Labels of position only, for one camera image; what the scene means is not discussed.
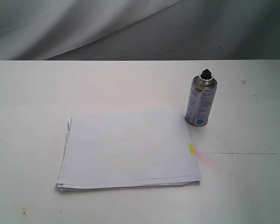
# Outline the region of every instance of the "silver can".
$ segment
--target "silver can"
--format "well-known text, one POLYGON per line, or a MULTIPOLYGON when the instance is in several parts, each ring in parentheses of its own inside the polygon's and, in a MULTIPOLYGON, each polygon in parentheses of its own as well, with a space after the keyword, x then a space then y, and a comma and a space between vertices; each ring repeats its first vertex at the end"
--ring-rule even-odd
POLYGON ((216 90, 217 81, 208 69, 193 79, 186 114, 186 121, 189 124, 206 125, 216 90))

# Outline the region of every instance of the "white table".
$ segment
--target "white table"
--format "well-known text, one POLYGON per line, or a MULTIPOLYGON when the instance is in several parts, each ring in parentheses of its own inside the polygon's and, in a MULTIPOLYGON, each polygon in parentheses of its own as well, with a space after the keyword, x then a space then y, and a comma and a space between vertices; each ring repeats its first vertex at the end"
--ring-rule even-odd
POLYGON ((280 223, 280 60, 0 61, 3 223, 280 223), (73 114, 185 113, 191 80, 206 68, 218 81, 210 120, 189 126, 200 184, 56 190, 73 114))

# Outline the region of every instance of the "yellow tab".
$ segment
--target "yellow tab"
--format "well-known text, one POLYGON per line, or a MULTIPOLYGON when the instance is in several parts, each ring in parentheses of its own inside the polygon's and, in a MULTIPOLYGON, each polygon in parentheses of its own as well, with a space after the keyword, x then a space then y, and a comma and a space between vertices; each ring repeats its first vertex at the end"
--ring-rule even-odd
POLYGON ((190 148, 190 153, 195 154, 194 146, 192 143, 189 144, 189 148, 190 148))

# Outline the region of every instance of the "white cloth backdrop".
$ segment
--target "white cloth backdrop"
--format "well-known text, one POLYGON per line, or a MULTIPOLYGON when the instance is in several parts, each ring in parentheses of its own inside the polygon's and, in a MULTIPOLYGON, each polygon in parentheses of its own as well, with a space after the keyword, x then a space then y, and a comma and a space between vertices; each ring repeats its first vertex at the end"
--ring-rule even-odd
POLYGON ((51 57, 280 59, 280 0, 0 0, 0 60, 51 57))

